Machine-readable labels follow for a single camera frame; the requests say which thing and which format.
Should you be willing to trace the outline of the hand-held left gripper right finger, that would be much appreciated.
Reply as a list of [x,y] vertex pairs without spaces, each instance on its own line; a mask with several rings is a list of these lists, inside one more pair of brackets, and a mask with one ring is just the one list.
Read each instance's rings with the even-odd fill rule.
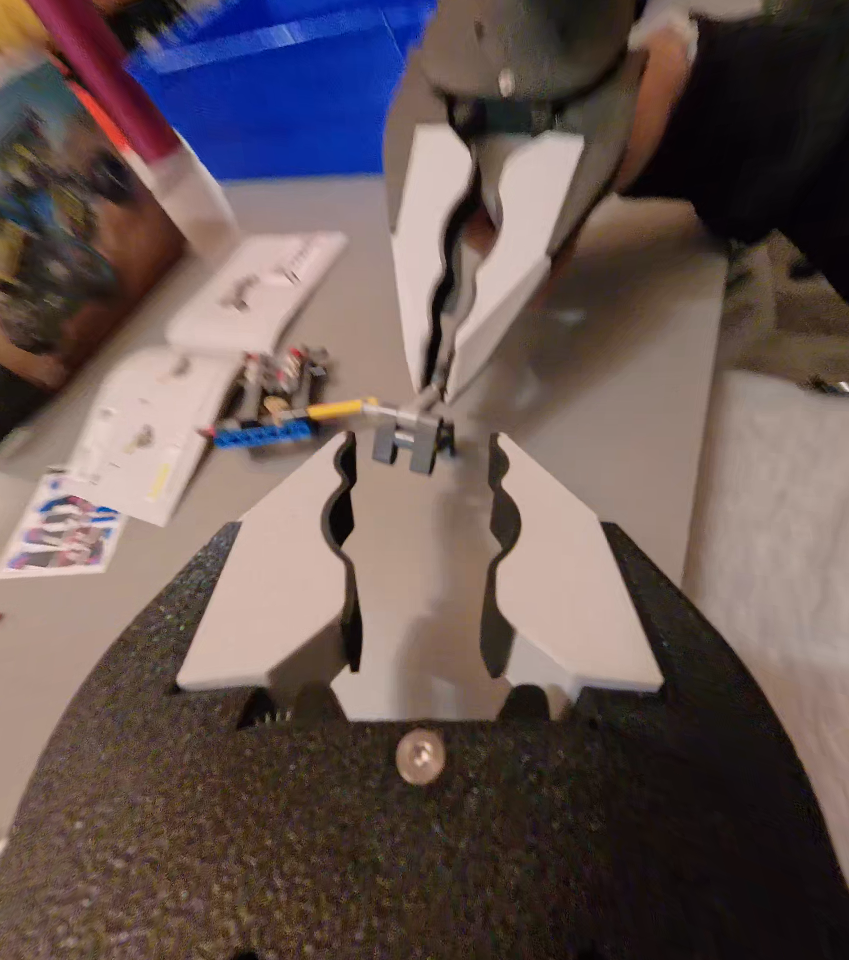
[[489,675],[542,690],[660,690],[664,676],[598,515],[512,438],[489,441]]

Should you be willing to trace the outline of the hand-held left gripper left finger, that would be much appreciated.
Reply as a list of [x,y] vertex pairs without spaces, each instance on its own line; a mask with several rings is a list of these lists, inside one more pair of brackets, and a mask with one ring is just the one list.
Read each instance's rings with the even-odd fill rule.
[[176,678],[180,690],[299,690],[359,671],[357,437],[334,435],[241,518]]

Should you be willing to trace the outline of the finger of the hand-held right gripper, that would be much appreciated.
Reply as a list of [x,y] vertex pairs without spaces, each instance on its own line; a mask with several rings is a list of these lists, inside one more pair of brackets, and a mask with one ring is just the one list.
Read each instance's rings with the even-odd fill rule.
[[466,345],[479,305],[481,256],[465,244],[477,198],[472,150],[448,124],[418,124],[392,229],[394,283],[412,385],[438,378],[465,392],[475,377]]
[[479,144],[480,198],[495,234],[488,252],[462,253],[446,403],[477,378],[551,269],[551,237],[584,147],[581,135],[555,130]]

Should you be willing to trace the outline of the lego assembly with blue beam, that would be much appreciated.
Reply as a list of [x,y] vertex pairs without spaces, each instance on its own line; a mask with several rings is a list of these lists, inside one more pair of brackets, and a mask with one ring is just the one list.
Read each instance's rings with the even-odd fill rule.
[[315,439],[323,424],[371,413],[376,397],[323,401],[328,353],[291,346],[280,354],[248,353],[222,414],[198,430],[218,450],[262,450]]

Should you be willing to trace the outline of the small grey lego connector piece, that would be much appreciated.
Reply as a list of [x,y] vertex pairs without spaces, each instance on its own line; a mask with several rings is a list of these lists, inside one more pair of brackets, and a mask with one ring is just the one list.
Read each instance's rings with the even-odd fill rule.
[[455,455],[455,424],[444,407],[444,388],[428,385],[403,406],[367,399],[363,412],[373,420],[371,457],[393,465],[401,451],[409,455],[409,469],[431,475],[439,454]]

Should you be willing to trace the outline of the person's right forearm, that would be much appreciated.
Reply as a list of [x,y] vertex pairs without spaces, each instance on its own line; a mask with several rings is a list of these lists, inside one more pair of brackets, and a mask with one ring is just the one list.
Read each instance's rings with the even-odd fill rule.
[[729,243],[780,234],[849,305],[849,2],[689,21],[689,83],[625,196],[686,202]]

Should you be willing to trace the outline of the white lego instruction booklet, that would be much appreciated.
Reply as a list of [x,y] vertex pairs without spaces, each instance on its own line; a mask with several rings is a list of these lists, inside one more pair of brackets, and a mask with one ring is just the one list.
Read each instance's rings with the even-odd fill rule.
[[245,239],[170,318],[165,339],[104,377],[61,491],[166,527],[250,354],[272,356],[341,257],[341,232]]

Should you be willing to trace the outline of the lego sticker sheet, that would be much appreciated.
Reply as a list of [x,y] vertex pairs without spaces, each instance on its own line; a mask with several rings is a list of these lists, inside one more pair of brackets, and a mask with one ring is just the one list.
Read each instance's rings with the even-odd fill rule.
[[0,554],[0,581],[104,573],[127,517],[67,490],[61,469],[48,469]]

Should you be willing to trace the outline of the printed lego box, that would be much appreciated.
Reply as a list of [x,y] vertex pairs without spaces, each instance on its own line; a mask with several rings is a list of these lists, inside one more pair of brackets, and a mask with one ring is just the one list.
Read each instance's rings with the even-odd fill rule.
[[186,251],[55,66],[0,76],[0,444],[68,386]]

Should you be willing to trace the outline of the person's right hand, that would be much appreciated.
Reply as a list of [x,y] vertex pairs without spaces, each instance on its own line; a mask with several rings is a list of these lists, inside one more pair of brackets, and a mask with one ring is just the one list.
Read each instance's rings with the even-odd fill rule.
[[637,91],[634,118],[612,191],[623,196],[652,161],[665,136],[695,64],[695,43],[674,26],[649,34],[640,49],[647,54]]

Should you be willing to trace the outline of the blue storage bin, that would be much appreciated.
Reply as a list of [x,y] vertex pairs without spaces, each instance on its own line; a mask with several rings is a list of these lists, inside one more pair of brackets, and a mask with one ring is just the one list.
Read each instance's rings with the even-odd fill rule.
[[382,173],[386,114],[430,1],[192,8],[130,76],[220,182]]

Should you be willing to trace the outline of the white block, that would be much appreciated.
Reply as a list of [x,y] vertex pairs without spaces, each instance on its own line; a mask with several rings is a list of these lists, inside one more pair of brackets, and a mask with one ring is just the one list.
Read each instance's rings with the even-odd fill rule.
[[145,181],[158,204],[202,258],[222,258],[239,246],[242,231],[220,183],[184,140],[145,167]]

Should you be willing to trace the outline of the maroon cylinder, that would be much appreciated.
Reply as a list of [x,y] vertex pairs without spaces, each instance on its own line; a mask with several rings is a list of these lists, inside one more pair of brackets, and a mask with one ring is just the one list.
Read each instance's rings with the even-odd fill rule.
[[58,52],[148,165],[182,149],[181,139],[138,82],[125,69],[126,54],[91,1],[30,1]]

